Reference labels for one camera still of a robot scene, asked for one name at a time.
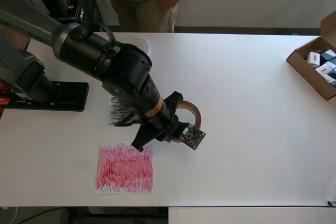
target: orange band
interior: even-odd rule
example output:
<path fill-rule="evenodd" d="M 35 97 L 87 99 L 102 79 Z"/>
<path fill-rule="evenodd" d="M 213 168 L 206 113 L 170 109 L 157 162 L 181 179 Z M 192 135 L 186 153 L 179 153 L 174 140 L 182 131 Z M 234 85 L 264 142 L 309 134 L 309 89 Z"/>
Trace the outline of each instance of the orange band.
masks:
<path fill-rule="evenodd" d="M 152 108 L 149 112 L 146 112 L 145 116 L 147 116 L 148 118 L 151 118 L 152 116 L 157 114 L 160 111 L 162 104 L 163 104 L 163 99 L 162 97 L 160 97 L 157 105 L 154 108 Z"/>

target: circuit board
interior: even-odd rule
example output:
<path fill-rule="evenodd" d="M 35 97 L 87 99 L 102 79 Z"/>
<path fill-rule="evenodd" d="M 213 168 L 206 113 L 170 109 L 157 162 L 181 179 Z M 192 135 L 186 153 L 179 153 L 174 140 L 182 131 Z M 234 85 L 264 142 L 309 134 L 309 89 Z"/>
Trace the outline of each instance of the circuit board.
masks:
<path fill-rule="evenodd" d="M 195 150 L 204 137 L 205 133 L 203 131 L 200 131 L 199 129 L 189 124 L 178 139 Z"/>

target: brown tape roll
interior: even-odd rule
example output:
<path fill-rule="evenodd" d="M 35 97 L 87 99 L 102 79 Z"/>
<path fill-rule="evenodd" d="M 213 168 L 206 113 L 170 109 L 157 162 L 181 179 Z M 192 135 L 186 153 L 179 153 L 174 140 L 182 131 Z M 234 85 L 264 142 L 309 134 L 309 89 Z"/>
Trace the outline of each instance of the brown tape roll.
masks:
<path fill-rule="evenodd" d="M 197 129 L 201 128 L 201 113 L 199 111 L 199 109 L 192 104 L 191 102 L 188 101 L 182 101 L 179 103 L 179 105 L 177 106 L 177 109 L 186 109 L 189 110 L 195 117 L 195 124 L 194 127 Z M 177 138 L 172 137 L 171 138 L 173 142 L 175 143 L 180 143 L 181 141 Z"/>

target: cable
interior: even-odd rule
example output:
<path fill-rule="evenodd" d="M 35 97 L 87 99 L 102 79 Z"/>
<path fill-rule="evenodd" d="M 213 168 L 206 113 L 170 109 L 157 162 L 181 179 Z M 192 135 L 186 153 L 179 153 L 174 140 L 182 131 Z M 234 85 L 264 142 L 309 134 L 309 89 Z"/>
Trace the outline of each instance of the cable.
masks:
<path fill-rule="evenodd" d="M 21 224 L 21 223 L 23 223 L 23 222 L 26 222 L 27 220 L 31 220 L 31 219 L 33 219 L 33 218 L 35 218 L 35 217 L 37 217 L 37 216 L 40 216 L 40 215 L 42 215 L 42 214 L 45 214 L 46 212 L 51 212 L 51 211 L 55 211 L 55 210 L 60 210 L 60 209 L 63 209 L 63 208 L 65 208 L 65 207 L 53 208 L 53 209 L 49 209 L 49 210 L 40 212 L 39 214 L 36 214 L 36 215 L 31 216 L 31 217 L 29 217 L 29 218 L 27 218 L 27 219 L 25 219 L 25 220 L 20 221 L 18 224 Z"/>
<path fill-rule="evenodd" d="M 12 224 L 12 223 L 14 222 L 14 220 L 16 219 L 16 216 L 17 216 L 17 213 L 18 213 L 18 212 L 19 212 L 19 208 L 16 207 L 14 217 L 13 217 L 12 221 L 11 221 L 9 224 Z"/>
<path fill-rule="evenodd" d="M 129 208 L 126 208 L 124 211 L 122 211 L 120 214 L 122 215 L 124 212 L 128 211 L 128 210 L 136 210 L 136 211 L 139 211 L 140 213 L 142 213 L 143 215 L 145 215 L 146 213 L 140 209 L 140 208 L 137 208 L 137 207 L 129 207 Z"/>

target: black mounting plate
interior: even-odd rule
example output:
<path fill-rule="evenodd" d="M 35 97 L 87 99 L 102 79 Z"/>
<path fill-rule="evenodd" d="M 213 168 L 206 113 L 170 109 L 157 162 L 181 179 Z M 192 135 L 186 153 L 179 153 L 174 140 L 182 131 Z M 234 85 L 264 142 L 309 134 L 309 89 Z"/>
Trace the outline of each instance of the black mounting plate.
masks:
<path fill-rule="evenodd" d="M 54 110 L 54 111 L 78 111 L 85 108 L 88 97 L 89 85 L 86 82 L 52 82 L 57 88 L 57 97 L 51 103 L 38 103 L 23 100 L 13 94 L 6 109 L 21 110 Z"/>

